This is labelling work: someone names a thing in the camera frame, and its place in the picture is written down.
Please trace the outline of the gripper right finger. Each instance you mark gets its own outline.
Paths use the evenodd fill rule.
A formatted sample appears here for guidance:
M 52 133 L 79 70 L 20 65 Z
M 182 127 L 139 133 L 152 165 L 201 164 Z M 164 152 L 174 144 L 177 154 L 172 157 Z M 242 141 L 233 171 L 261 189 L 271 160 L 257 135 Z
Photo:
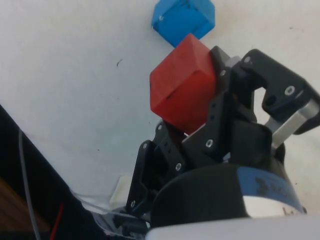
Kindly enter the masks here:
M 285 140 L 317 128 L 320 96 L 301 76 L 258 49 L 231 59 L 210 51 L 218 69 L 207 119 L 181 144 L 192 168 L 221 164 L 269 168 L 285 161 Z

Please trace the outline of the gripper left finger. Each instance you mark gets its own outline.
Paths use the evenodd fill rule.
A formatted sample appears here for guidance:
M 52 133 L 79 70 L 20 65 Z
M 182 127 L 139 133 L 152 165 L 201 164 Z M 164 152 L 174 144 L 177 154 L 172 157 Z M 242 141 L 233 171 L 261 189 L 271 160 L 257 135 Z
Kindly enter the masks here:
M 185 138 L 183 131 L 161 121 L 153 140 L 140 145 L 125 206 L 130 215 L 141 217 L 150 212 L 160 190 L 186 171 L 181 147 Z

